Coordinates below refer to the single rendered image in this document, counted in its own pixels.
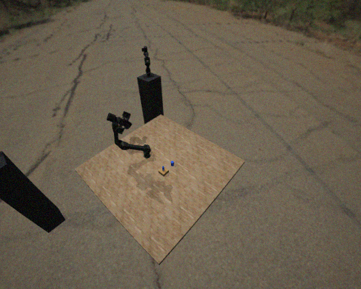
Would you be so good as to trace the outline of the tan square block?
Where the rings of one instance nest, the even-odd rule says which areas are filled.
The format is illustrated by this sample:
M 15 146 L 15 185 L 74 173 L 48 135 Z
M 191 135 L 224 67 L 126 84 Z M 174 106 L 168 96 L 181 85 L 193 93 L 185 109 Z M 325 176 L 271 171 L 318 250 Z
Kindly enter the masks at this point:
M 164 167 L 164 171 L 162 171 L 162 168 L 160 170 L 158 170 L 158 173 L 160 173 L 162 176 L 165 176 L 168 172 L 169 172 L 169 170 L 166 169 L 165 167 Z

